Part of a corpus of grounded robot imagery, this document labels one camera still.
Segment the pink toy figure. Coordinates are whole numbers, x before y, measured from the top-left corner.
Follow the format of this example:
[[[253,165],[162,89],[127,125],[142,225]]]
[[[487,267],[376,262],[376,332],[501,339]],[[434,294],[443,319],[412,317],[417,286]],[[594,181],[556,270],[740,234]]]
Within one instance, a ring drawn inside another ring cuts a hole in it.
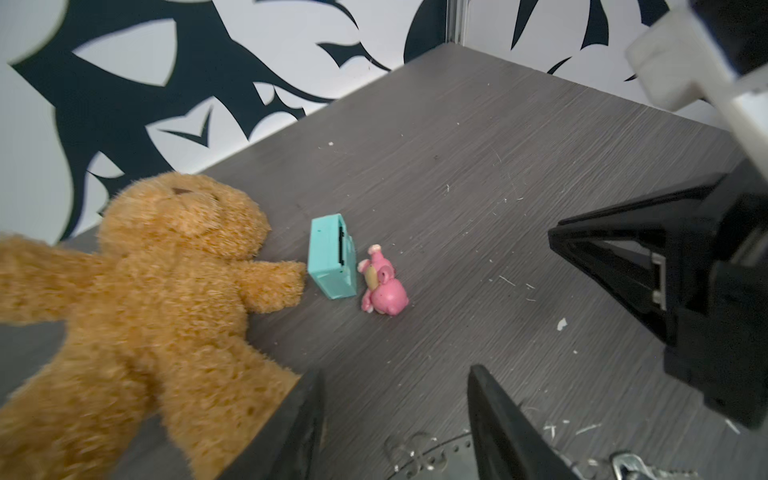
[[[367,253],[368,257],[357,265],[366,284],[361,309],[366,313],[396,316],[409,305],[404,286],[396,278],[396,270],[383,255],[379,244],[371,245]]]

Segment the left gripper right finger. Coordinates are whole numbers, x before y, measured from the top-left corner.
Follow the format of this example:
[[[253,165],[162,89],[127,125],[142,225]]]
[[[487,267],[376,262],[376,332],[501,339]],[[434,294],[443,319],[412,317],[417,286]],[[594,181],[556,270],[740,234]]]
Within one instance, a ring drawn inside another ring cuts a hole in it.
[[[544,441],[486,367],[470,367],[468,416],[481,479],[557,480],[577,475]]]

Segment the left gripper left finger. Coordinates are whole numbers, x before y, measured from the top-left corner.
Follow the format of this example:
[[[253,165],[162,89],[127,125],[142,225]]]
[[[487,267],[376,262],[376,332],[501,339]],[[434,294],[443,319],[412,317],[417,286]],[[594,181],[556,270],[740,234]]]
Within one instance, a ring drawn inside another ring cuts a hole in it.
[[[221,479],[308,480],[325,427],[325,376],[305,373]]]

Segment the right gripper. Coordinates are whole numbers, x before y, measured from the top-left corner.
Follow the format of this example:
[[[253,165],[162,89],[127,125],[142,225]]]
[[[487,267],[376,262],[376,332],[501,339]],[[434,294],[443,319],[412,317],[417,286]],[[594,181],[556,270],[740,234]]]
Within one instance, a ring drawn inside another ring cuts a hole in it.
[[[757,430],[767,419],[767,181],[748,160],[563,219],[551,250],[656,338],[667,375]]]

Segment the brown teddy bear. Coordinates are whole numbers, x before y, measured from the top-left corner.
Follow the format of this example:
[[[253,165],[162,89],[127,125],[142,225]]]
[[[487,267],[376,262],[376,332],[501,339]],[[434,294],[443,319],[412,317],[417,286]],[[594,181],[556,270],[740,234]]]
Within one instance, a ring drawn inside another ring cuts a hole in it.
[[[83,253],[1,240],[1,320],[66,323],[1,409],[5,479],[103,479],[160,414],[197,479],[218,477],[297,383],[248,317],[297,305],[306,266],[258,259],[270,226],[244,192],[170,172],[113,199]]]

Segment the teal toy block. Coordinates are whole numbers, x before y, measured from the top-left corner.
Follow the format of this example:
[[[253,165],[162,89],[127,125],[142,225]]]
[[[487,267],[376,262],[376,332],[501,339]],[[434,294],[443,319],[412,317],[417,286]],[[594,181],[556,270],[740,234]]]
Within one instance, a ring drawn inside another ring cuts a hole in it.
[[[311,221],[307,269],[323,294],[331,299],[357,294],[357,264],[354,240],[341,214]]]

